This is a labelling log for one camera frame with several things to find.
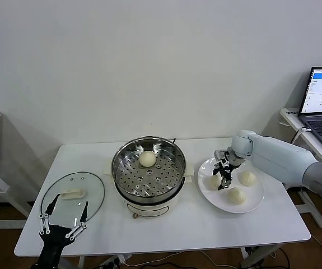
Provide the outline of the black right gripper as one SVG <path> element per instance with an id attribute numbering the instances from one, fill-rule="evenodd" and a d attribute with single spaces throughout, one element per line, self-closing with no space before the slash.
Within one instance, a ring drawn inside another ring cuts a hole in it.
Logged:
<path id="1" fill-rule="evenodd" d="M 220 181 L 220 185 L 218 186 L 218 190 L 220 191 L 222 189 L 228 188 L 231 184 L 231 181 L 227 180 L 227 179 L 232 179 L 232 176 L 231 176 L 232 169 L 228 160 L 221 160 L 219 162 L 219 166 L 216 165 L 214 167 L 212 175 L 216 175 L 218 172 L 222 177 Z"/>

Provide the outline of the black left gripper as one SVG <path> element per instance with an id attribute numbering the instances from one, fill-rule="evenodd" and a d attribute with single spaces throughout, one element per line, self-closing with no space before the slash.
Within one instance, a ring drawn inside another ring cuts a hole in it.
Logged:
<path id="1" fill-rule="evenodd" d="M 55 209 L 59 196 L 60 194 L 58 193 L 52 202 L 48 204 L 46 211 L 39 215 L 39 234 L 44 242 L 44 246 L 39 256 L 39 264 L 58 264 L 63 248 L 70 245 L 72 240 L 75 240 L 87 228 L 85 222 L 88 215 L 88 201 L 86 201 L 81 214 L 80 223 L 77 226 L 67 228 L 59 225 L 50 225 L 49 217 Z"/>

